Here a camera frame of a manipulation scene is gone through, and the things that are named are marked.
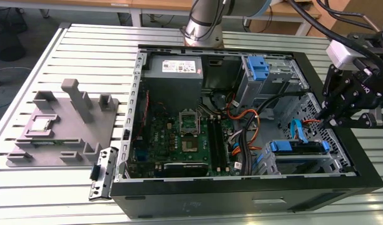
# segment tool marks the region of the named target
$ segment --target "ram slot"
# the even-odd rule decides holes
[[[222,121],[214,121],[215,127],[215,142],[216,142],[216,152],[218,152],[218,159],[219,159],[219,167],[224,171],[227,167],[227,156],[226,156],[226,149],[224,149],[224,140],[223,140],[223,133],[222,133]]]
[[[211,168],[212,168],[212,170],[220,170],[214,122],[215,122],[214,120],[207,121],[208,143],[210,143],[210,152],[211,152]]]

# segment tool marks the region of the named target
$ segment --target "sticker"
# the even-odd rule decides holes
[[[120,4],[120,3],[111,3],[112,6],[123,6],[123,7],[128,7],[128,4]]]
[[[239,107],[239,102],[236,102],[235,100],[232,100],[232,105],[234,105],[235,107]]]
[[[242,163],[235,162],[235,169],[240,170],[242,169]]]
[[[162,71],[164,73],[196,73],[195,61],[166,60],[162,62]]]

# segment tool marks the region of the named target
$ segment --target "slotted metal table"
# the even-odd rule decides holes
[[[224,32],[226,48],[304,52],[325,79],[331,63],[319,37]],[[36,91],[60,89],[65,78],[76,78],[80,91],[91,98],[109,93],[120,101],[111,146],[120,146],[131,76],[138,44],[183,45],[176,29],[72,24],[59,28],[33,71],[0,121],[0,224],[96,224],[138,222],[113,201],[88,202],[89,167],[9,168],[7,154],[35,109]],[[383,130],[354,133],[383,177]],[[367,195],[349,197],[314,212],[254,214],[143,220],[146,224],[382,224],[383,188]]]

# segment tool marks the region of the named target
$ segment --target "floor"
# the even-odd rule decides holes
[[[48,45],[61,22],[97,24],[97,25],[127,25],[131,26],[128,14],[84,12],[69,10],[51,10],[49,18],[44,19],[37,9],[24,9],[28,30],[19,34],[23,46],[27,49],[27,56],[15,62],[0,61],[0,69],[7,67],[33,68],[39,57]],[[187,25],[187,16],[158,15],[156,22],[151,22],[148,15],[143,16],[146,27],[180,28]],[[223,19],[223,30],[244,32],[240,19]],[[0,106],[7,105],[28,77],[29,71],[25,69],[5,69],[0,71]],[[0,119],[8,106],[0,108]]]

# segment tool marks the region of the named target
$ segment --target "green circuit board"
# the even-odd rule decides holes
[[[180,135],[179,117],[156,117],[151,122],[148,146],[143,150],[146,157],[143,161],[134,164],[138,167],[138,176],[154,178],[154,168],[158,163],[207,163],[207,176],[231,176],[234,171],[218,171],[211,165],[210,135],[208,135],[208,118],[202,117],[199,122],[199,134]],[[194,120],[186,118],[183,120],[184,128],[195,128]],[[232,130],[232,121],[222,120],[224,149],[227,150],[228,130]]]

